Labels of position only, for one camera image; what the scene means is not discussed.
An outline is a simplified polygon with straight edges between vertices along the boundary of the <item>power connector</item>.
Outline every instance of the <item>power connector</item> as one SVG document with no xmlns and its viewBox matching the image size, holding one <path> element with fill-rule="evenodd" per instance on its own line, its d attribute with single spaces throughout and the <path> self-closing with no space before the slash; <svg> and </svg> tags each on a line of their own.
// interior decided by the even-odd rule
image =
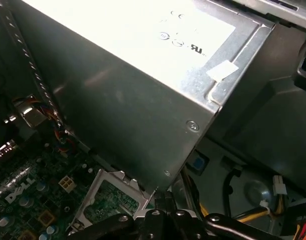
<svg viewBox="0 0 306 240">
<path fill-rule="evenodd" d="M 76 187 L 76 184 L 69 176 L 63 177 L 58 184 L 64 188 L 67 193 L 70 193 Z"/>
<path fill-rule="evenodd" d="M 283 177 L 280 175 L 275 175 L 273 177 L 273 191 L 274 195 L 287 195 L 286 185 L 283 182 Z"/>
</svg>

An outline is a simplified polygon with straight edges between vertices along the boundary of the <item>motherboard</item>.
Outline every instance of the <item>motherboard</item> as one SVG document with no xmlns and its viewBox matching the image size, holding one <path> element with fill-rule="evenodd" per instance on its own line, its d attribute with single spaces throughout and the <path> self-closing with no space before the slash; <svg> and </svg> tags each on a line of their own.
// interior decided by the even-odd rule
<svg viewBox="0 0 306 240">
<path fill-rule="evenodd" d="M 20 149 L 0 161 L 0 240 L 63 240 L 101 165 L 87 153 L 59 152 L 52 143 L 33 156 Z M 116 213 L 133 215 L 136 201 L 104 182 L 85 215 L 99 222 Z"/>
</svg>

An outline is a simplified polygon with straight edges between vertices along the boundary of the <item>black wire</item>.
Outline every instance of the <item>black wire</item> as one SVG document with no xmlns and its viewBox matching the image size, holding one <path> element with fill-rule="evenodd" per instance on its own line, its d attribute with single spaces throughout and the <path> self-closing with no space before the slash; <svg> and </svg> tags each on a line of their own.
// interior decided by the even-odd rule
<svg viewBox="0 0 306 240">
<path fill-rule="evenodd" d="M 233 218 L 234 219 L 241 219 L 241 218 L 248 217 L 249 215 L 259 214 L 259 213 L 266 212 L 266 211 L 267 211 L 267 208 L 259 206 L 259 207 L 256 207 L 254 209 L 245 211 L 241 214 L 238 214 L 238 215 L 234 216 Z"/>
<path fill-rule="evenodd" d="M 232 194 L 232 187 L 230 186 L 231 180 L 233 176 L 240 177 L 241 171 L 238 169 L 233 169 L 227 176 L 225 177 L 223 184 L 223 205 L 224 205 L 224 213 L 226 216 L 231 217 L 231 205 L 229 202 L 229 195 Z"/>
</svg>

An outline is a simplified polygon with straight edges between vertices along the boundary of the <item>capacitor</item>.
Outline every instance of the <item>capacitor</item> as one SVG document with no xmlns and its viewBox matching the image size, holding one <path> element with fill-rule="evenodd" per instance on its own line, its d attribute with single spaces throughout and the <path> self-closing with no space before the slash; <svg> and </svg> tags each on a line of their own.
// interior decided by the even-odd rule
<svg viewBox="0 0 306 240">
<path fill-rule="evenodd" d="M 36 163 L 40 166 L 46 166 L 46 161 L 44 161 L 41 157 L 39 157 L 38 159 L 36 159 Z"/>
<path fill-rule="evenodd" d="M 38 190 L 39 192 L 42 192 L 42 193 L 44 192 L 45 193 L 49 190 L 49 185 L 40 181 L 36 185 L 36 190 Z"/>
<path fill-rule="evenodd" d="M 4 216 L 0 219 L 0 227 L 8 227 L 13 225 L 15 218 L 10 216 Z"/>
<path fill-rule="evenodd" d="M 38 237 L 38 240 L 51 240 L 52 239 L 52 236 L 51 235 L 48 235 L 47 233 L 42 233 L 39 237 Z"/>
<path fill-rule="evenodd" d="M 31 207 L 33 205 L 33 203 L 34 203 L 34 200 L 32 198 L 29 198 L 29 197 L 26 197 L 26 196 L 21 197 L 18 201 L 18 204 L 21 207 L 24 207 L 24 208 Z"/>
<path fill-rule="evenodd" d="M 48 226 L 46 229 L 46 233 L 48 235 L 54 235 L 58 232 L 58 227 L 55 225 Z"/>
</svg>

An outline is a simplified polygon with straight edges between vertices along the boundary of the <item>metal power supply casing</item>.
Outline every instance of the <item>metal power supply casing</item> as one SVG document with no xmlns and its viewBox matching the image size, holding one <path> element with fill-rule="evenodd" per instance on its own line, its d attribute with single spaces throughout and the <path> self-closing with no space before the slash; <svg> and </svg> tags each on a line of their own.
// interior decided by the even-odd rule
<svg viewBox="0 0 306 240">
<path fill-rule="evenodd" d="M 68 128 L 148 191 L 171 184 L 274 26 L 208 0 L 10 5 Z M 226 60 L 238 70 L 211 79 Z"/>
</svg>

